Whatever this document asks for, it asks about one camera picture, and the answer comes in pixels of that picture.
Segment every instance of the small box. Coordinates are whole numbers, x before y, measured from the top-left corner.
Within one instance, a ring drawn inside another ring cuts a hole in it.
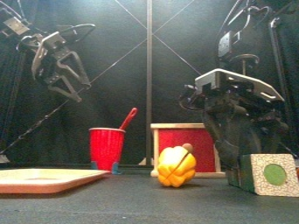
[[[153,170],[152,177],[157,177],[157,158],[166,147],[190,144],[192,155],[196,158],[194,177],[225,178],[220,171],[220,159],[208,131],[201,123],[152,123],[153,133]]]
[[[299,197],[294,160],[289,154],[240,157],[240,188],[257,195]]]

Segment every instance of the black backdrop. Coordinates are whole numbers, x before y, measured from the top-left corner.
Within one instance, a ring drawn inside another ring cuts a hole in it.
[[[5,2],[18,11],[17,1]],[[193,84],[193,79],[214,68],[216,34],[234,2],[153,0],[152,123],[201,121],[198,113],[180,108],[177,97],[182,85]],[[117,128],[130,108],[137,107],[137,116],[125,130],[121,156],[121,164],[137,164],[145,157],[146,1],[26,0],[21,3],[26,19],[41,30],[54,32],[56,25],[78,24],[94,24],[97,28],[70,47],[78,53],[92,81],[92,88],[80,93],[82,102],[68,101],[6,152],[8,158],[14,162],[88,163],[89,128]],[[265,1],[277,9],[278,3]],[[297,110],[297,13],[286,19],[281,31],[284,58],[285,67],[289,67],[288,79],[292,80],[293,110]],[[262,43],[258,53],[265,63],[256,76],[278,90],[266,35]],[[14,45],[8,41],[0,44],[4,149],[65,102],[65,98],[33,81],[29,70],[33,56],[28,54],[20,65],[22,56]]]

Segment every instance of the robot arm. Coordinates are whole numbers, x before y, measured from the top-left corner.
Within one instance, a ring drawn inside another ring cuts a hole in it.
[[[2,39],[14,39],[17,50],[29,50],[34,53],[32,60],[32,77],[41,84],[73,101],[80,102],[77,94],[81,88],[89,88],[89,78],[86,76],[80,56],[68,45],[85,38],[94,29],[93,24],[81,24],[70,28],[46,34],[30,28],[30,24],[2,2],[0,8],[0,34]],[[77,36],[77,30],[88,27],[88,32],[81,38],[66,41],[68,35]]]

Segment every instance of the metal rod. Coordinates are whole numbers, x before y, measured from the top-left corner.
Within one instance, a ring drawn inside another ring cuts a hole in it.
[[[152,163],[152,60],[153,60],[153,42],[152,42],[152,26],[153,26],[153,3],[146,0],[146,83],[145,83],[145,165]]]
[[[281,51],[280,51],[280,45],[277,40],[277,34],[276,34],[276,27],[278,23],[278,17],[274,17],[268,24],[268,30],[269,30],[269,38],[270,38],[270,44],[273,49],[273,55],[274,55],[274,67],[277,72],[277,78],[280,83],[280,91],[281,96],[284,97],[284,116],[285,116],[285,123],[289,128],[289,138],[293,145],[297,144],[297,135],[296,135],[296,129],[294,129],[294,123],[292,118],[294,117],[293,111],[292,111],[292,104],[289,100],[289,94],[286,91],[286,80],[285,80],[285,70],[282,66],[282,59],[281,59]]]

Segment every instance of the red spoon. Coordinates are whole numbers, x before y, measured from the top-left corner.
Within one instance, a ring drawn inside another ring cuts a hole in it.
[[[120,129],[124,130],[126,128],[126,125],[130,123],[133,117],[136,116],[136,111],[137,109],[136,108],[132,108],[130,112],[128,113],[126,117],[125,117],[125,120],[120,126]]]

